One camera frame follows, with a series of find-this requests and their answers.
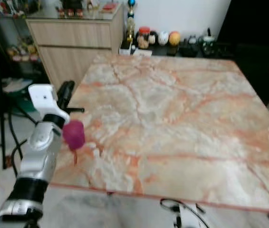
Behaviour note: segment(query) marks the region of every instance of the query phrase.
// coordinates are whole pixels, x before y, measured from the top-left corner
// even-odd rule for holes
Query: jar
[[[149,27],[140,27],[138,36],[138,46],[140,49],[148,49],[149,46]]]

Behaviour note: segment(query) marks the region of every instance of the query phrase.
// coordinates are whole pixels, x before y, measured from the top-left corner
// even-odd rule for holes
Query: marble tabletop
[[[232,61],[98,56],[53,183],[269,210],[269,112]]]

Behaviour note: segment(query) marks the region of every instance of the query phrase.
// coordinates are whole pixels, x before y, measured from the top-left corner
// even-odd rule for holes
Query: ball
[[[158,43],[164,46],[168,42],[168,32],[162,31],[158,36]]]
[[[180,39],[181,39],[180,33],[177,31],[171,32],[169,35],[169,43],[172,46],[177,46],[180,43]]]
[[[135,0],[128,0],[128,5],[130,6],[130,7],[132,7],[132,6],[134,6],[135,5]]]

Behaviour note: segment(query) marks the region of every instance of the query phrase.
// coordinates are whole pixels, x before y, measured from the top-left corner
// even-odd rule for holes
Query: red cup
[[[71,120],[63,127],[63,138],[71,150],[81,148],[85,143],[83,123],[78,120]]]

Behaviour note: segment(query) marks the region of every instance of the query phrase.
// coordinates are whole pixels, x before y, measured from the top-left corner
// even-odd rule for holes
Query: tiled floor
[[[36,120],[39,118],[38,113],[31,115]],[[13,123],[19,141],[26,139],[34,127],[29,120],[20,117],[13,117]],[[9,154],[15,145],[7,123],[6,136]],[[14,181],[11,168],[0,171],[0,205],[11,191]],[[206,211],[202,216],[211,228],[269,228],[269,219],[265,213],[212,208],[205,205],[202,207]],[[40,221],[42,228],[172,228],[175,220],[175,216],[160,208],[159,201],[155,199],[136,199],[118,195],[109,197],[104,193],[53,186],[46,193],[44,210],[44,217]]]

